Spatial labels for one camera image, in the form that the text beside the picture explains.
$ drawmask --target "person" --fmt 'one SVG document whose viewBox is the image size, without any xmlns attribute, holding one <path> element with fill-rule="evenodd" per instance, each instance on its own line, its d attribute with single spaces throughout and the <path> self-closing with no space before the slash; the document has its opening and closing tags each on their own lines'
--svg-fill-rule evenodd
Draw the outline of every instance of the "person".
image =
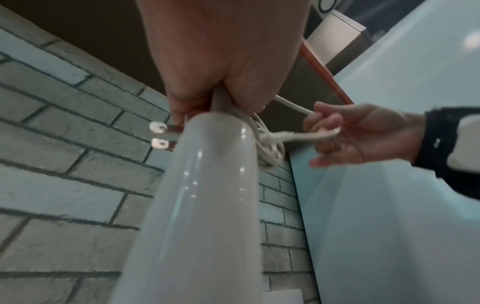
<svg viewBox="0 0 480 304">
<path fill-rule="evenodd" d="M 210 108 L 219 83 L 249 112 L 272 100 L 300 47 L 309 0 L 136 0 L 152 57 L 163 78 L 171 115 Z M 480 199 L 478 174 L 447 165 L 459 121 L 478 109 L 425 115 L 375 105 L 315 104 L 306 132 L 342 126 L 336 140 L 315 145 L 312 167 L 403 159 L 434 170 L 455 191 Z"/>
</svg>

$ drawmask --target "glossy white surface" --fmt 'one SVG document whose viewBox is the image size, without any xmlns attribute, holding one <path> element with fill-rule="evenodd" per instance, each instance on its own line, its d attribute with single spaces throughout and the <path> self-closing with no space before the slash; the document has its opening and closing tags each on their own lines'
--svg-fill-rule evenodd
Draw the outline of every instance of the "glossy white surface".
<svg viewBox="0 0 480 304">
<path fill-rule="evenodd" d="M 262 299 L 253 132 L 231 115 L 188 122 L 110 303 Z"/>
<path fill-rule="evenodd" d="M 427 0 L 336 80 L 355 103 L 480 106 L 480 2 Z M 392 161 L 310 170 L 291 156 L 324 304 L 478 303 L 480 202 Z"/>
</svg>

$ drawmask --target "brick wall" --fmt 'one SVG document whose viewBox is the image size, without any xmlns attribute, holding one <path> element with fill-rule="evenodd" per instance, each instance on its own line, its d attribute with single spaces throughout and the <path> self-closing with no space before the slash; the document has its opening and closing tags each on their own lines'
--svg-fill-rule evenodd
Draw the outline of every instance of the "brick wall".
<svg viewBox="0 0 480 304">
<path fill-rule="evenodd" d="M 0 7 L 0 294 L 105 303 L 172 154 L 165 96 Z M 261 173 L 263 288 L 317 289 L 291 168 Z"/>
</svg>

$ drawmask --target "human hand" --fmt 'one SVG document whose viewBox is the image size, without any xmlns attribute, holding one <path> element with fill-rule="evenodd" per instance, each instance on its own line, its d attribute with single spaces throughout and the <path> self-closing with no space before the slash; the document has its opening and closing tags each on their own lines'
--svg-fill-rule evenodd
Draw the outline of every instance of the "human hand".
<svg viewBox="0 0 480 304">
<path fill-rule="evenodd" d="M 173 120 L 210 109 L 224 83 L 250 113 L 270 102 L 298 54 L 308 0 L 137 0 Z"/>
<path fill-rule="evenodd" d="M 389 159 L 413 162 L 425 132 L 425 116 L 402 113 L 371 105 L 334 106 L 315 103 L 314 114 L 303 121 L 305 132 L 341 126 L 330 141 L 315 144 L 322 156 L 310 160 L 311 167 L 361 164 Z"/>
</svg>

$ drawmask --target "black sleeve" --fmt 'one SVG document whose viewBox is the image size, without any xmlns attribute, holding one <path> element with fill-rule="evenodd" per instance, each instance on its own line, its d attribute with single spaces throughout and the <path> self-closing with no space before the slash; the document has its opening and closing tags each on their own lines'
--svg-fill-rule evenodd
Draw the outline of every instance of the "black sleeve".
<svg viewBox="0 0 480 304">
<path fill-rule="evenodd" d="M 480 174 L 456 171 L 447 166 L 447 158 L 457 142 L 460 120 L 479 113 L 480 108 L 441 108 L 426 112 L 425 135 L 412 165 L 435 171 L 436 176 L 456 192 L 480 200 Z"/>
</svg>

